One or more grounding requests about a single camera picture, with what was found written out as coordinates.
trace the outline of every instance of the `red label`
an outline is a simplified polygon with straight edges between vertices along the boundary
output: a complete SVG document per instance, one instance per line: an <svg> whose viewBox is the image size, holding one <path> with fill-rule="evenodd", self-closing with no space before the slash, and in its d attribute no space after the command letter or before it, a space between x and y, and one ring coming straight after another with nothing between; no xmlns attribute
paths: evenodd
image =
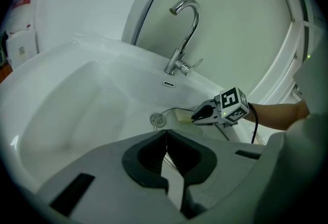
<svg viewBox="0 0 328 224"><path fill-rule="evenodd" d="M31 0L17 0L15 1L12 6L11 6L11 9L14 9L18 6L21 6L21 5L27 5L27 4L30 4L31 3Z"/></svg>

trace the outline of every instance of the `faucet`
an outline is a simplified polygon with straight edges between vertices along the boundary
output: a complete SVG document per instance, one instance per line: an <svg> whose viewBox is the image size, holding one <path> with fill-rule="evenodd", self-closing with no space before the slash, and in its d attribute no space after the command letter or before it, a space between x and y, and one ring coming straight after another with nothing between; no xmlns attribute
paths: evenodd
<svg viewBox="0 0 328 224"><path fill-rule="evenodd" d="M173 15L178 15L184 8L190 6L194 11L194 21L193 24L187 33L186 37L184 38L182 44L179 48L176 48L166 65L164 71L170 75L174 75L174 70L177 68L179 69L182 74L187 75L192 69L196 68L203 59L199 60L194 66L190 66L186 62L182 60L183 56L185 55L185 48L190 40L190 38L195 33L197 26L199 24L200 19L200 7L198 2L195 0L180 0L174 6L170 8L170 12Z"/></svg>

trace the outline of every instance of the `human arm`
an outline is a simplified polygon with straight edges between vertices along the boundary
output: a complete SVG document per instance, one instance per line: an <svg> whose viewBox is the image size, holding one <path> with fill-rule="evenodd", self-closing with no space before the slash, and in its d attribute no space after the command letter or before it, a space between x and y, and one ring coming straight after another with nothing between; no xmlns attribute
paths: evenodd
<svg viewBox="0 0 328 224"><path fill-rule="evenodd" d="M291 124L309 115L308 107L303 100L296 104L252 105L256 110L260 125L278 130L287 130ZM255 122L252 109L244 119Z"/></svg>

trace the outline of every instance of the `white sink basin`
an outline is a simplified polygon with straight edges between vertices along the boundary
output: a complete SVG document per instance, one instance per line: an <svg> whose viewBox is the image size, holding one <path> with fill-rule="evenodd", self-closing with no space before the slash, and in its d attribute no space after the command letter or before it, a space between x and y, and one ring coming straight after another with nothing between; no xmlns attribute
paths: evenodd
<svg viewBox="0 0 328 224"><path fill-rule="evenodd" d="M197 73L167 75L166 62L122 42L85 38L18 68L0 85L1 147L13 179L36 192L91 149L153 131L153 113L194 107L221 90ZM225 139L215 126L165 116L163 128Z"/></svg>

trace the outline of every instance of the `sink overflow hole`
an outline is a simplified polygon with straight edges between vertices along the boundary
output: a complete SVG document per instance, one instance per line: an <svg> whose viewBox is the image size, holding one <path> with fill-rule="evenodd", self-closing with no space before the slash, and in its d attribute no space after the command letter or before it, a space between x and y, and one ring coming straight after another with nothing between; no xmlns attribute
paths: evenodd
<svg viewBox="0 0 328 224"><path fill-rule="evenodd" d="M167 81L163 81L163 85L165 85L167 87L175 88L175 84L174 83L170 83L170 82L167 82Z"/></svg>

